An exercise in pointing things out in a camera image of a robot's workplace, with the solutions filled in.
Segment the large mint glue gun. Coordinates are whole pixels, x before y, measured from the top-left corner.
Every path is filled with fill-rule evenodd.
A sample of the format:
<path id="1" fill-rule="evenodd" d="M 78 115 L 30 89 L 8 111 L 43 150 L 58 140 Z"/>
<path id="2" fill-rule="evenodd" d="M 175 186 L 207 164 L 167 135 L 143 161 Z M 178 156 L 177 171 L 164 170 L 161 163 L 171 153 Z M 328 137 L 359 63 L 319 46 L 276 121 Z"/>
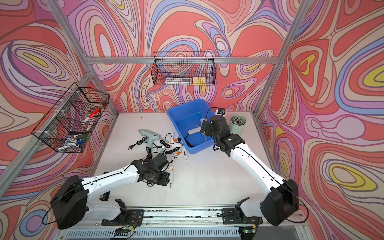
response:
<path id="1" fill-rule="evenodd" d="M 191 130 L 188 130 L 188 134 L 189 135 L 193 135 L 193 134 L 199 133 L 201 131 L 201 127 L 202 127 L 202 124 L 203 124 L 204 121 L 206 121 L 206 119 L 202 118 L 200 120 L 200 125 L 195 125 L 195 128 L 193 128 Z"/>

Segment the white orange glue gun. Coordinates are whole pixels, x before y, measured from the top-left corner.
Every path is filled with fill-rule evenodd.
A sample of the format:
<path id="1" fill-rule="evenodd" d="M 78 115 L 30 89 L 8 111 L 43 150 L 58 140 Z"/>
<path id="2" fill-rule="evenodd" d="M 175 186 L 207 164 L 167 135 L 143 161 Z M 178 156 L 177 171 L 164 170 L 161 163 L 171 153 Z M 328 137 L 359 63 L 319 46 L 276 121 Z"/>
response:
<path id="1" fill-rule="evenodd" d="M 171 161 L 175 161 L 175 160 L 188 160 L 188 152 L 186 151 L 182 151 L 182 152 L 178 152 L 178 154 L 176 156 L 171 156 L 170 157 L 170 160 Z"/>

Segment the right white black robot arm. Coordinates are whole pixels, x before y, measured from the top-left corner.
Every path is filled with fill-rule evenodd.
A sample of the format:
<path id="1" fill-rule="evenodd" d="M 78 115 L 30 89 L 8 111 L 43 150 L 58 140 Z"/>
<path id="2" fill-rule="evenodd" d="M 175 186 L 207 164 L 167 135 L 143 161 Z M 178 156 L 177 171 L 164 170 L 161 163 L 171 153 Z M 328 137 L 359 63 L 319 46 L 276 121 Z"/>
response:
<path id="1" fill-rule="evenodd" d="M 264 217 L 277 227 L 299 210 L 299 188 L 292 180 L 271 170 L 249 148 L 238 134 L 232 134 L 222 115 L 214 115 L 209 121 L 203 121 L 200 132 L 214 140 L 213 150 L 220 150 L 240 166 L 255 180 L 265 199 L 254 201 L 245 198 L 235 207 L 239 220 L 242 217 Z"/>

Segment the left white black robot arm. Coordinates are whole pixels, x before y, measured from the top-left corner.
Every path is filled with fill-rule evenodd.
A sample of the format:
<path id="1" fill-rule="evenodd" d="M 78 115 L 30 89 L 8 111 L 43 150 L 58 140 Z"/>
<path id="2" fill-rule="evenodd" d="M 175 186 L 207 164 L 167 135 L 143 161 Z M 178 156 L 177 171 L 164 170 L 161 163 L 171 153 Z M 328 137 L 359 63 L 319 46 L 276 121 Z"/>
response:
<path id="1" fill-rule="evenodd" d="M 69 177 L 51 200 L 58 229 L 69 229 L 81 221 L 101 221 L 103 226 L 141 225 L 122 200 L 103 204 L 95 200 L 112 190 L 140 182 L 165 187 L 170 182 L 169 165 L 165 156 L 157 154 L 152 159 L 135 160 L 103 175 L 83 179 L 77 175 Z"/>

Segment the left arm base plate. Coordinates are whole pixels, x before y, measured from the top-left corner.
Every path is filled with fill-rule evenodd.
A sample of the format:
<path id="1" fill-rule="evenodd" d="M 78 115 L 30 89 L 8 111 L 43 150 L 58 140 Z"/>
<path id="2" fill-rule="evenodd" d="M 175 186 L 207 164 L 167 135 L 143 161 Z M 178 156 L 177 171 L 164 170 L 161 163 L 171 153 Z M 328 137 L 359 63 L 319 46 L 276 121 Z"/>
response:
<path id="1" fill-rule="evenodd" d="M 127 226 L 133 225 L 140 227 L 144 218 L 144 210 L 126 210 L 122 211 L 111 221 L 102 220 L 102 226 Z"/>

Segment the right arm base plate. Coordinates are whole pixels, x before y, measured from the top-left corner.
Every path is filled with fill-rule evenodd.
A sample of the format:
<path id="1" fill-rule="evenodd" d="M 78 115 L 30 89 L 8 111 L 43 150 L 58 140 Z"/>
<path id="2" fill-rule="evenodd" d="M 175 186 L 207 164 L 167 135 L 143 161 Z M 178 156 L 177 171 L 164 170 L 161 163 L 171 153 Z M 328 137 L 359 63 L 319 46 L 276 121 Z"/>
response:
<path id="1" fill-rule="evenodd" d="M 224 225 L 261 225 L 263 223 L 263 218 L 260 217 L 247 217 L 238 209 L 229 209 L 224 208 L 220 216 L 223 219 Z"/>

